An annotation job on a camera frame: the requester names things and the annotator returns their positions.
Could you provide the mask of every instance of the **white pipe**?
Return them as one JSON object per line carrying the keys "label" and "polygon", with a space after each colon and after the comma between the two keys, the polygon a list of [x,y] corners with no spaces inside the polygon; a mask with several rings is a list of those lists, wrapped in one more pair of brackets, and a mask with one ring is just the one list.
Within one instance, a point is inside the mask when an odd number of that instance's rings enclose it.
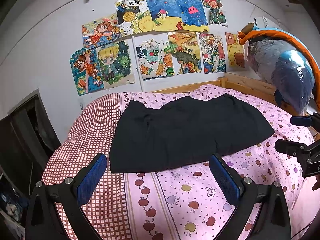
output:
{"label": "white pipe", "polygon": [[141,70],[140,70],[140,64],[139,64],[138,55],[137,55],[137,52],[136,52],[136,43],[134,42],[134,36],[133,35],[131,36],[131,38],[132,38],[132,43],[133,43],[134,55],[136,57],[137,72],[138,72],[138,75],[139,75],[139,83],[140,83],[140,87],[141,87],[141,92],[144,92],[144,89],[143,89],[143,78],[142,78],[142,73],[141,73]]}

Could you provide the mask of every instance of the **black skirt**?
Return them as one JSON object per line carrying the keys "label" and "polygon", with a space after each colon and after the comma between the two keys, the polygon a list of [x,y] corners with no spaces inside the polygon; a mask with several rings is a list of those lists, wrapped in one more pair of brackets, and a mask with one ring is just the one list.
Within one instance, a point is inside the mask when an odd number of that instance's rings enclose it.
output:
{"label": "black skirt", "polygon": [[112,173],[154,172],[209,160],[274,134],[255,107],[229,94],[208,101],[179,98],[160,109],[131,100],[112,140]]}

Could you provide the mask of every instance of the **paper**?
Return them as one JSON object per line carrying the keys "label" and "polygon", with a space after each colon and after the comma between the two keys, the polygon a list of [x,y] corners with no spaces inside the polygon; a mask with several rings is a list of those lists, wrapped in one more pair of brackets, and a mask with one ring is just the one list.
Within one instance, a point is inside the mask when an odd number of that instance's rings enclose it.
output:
{"label": "paper", "polygon": [[239,44],[236,34],[226,33],[228,58],[230,67],[244,68],[244,49]]}
{"label": "paper", "polygon": [[168,33],[172,56],[180,64],[178,74],[201,72],[200,48],[196,33]]}
{"label": "paper", "polygon": [[201,0],[176,0],[181,10],[183,30],[209,31]]}
{"label": "paper", "polygon": [[125,41],[109,43],[96,51],[104,89],[135,82],[129,47]]}
{"label": "paper", "polygon": [[95,49],[82,48],[76,51],[70,59],[70,65],[79,96],[103,88]]}
{"label": "paper", "polygon": [[209,22],[213,24],[228,26],[225,14],[225,11],[218,11],[217,9],[210,8]]}
{"label": "paper", "polygon": [[116,11],[123,37],[152,30],[209,30],[201,0],[120,0]]}
{"label": "paper", "polygon": [[202,0],[203,5],[210,8],[209,22],[228,26],[225,11],[221,10],[223,6],[220,0]]}
{"label": "paper", "polygon": [[136,51],[143,80],[174,76],[168,41],[144,41]]}
{"label": "paper", "polygon": [[146,0],[116,2],[116,12],[122,36],[153,30],[153,21]]}
{"label": "paper", "polygon": [[99,47],[121,38],[116,13],[82,25],[83,45],[86,49]]}
{"label": "paper", "polygon": [[199,34],[204,73],[226,71],[226,60],[222,45],[222,37],[213,34]]}
{"label": "paper", "polygon": [[176,0],[147,0],[155,31],[176,31],[182,28],[180,7]]}

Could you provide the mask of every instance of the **red-haired character drawing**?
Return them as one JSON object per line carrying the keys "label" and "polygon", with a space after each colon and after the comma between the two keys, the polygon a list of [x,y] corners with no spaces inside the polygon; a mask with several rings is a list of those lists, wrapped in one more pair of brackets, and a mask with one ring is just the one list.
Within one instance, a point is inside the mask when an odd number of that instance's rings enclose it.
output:
{"label": "red-haired character drawing", "polygon": [[80,72],[86,71],[86,74],[91,76],[93,79],[97,77],[97,73],[99,72],[94,64],[90,64],[90,54],[86,52],[79,55],[78,59],[74,63],[74,67],[79,69]]}
{"label": "red-haired character drawing", "polygon": [[213,8],[213,9],[216,9],[216,8],[220,8],[222,7],[222,3],[220,3],[220,1],[218,0],[203,0],[204,2],[204,6],[206,6],[207,8]]}
{"label": "red-haired character drawing", "polygon": [[88,39],[84,40],[84,42],[88,42],[88,45],[86,46],[87,48],[90,47],[91,45],[96,45],[101,37],[109,37],[113,34],[114,32],[114,26],[110,22],[102,22],[97,25],[97,27],[94,30],[94,34],[84,34],[83,36],[90,36]]}

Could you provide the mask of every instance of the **plastic bag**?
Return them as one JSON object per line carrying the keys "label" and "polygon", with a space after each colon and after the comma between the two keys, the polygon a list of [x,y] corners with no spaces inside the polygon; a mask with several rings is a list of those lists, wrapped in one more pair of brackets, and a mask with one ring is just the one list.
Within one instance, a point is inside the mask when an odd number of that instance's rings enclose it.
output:
{"label": "plastic bag", "polygon": [[247,41],[246,66],[275,86],[283,100],[302,114],[308,107],[315,83],[309,62],[287,41],[260,39]]}

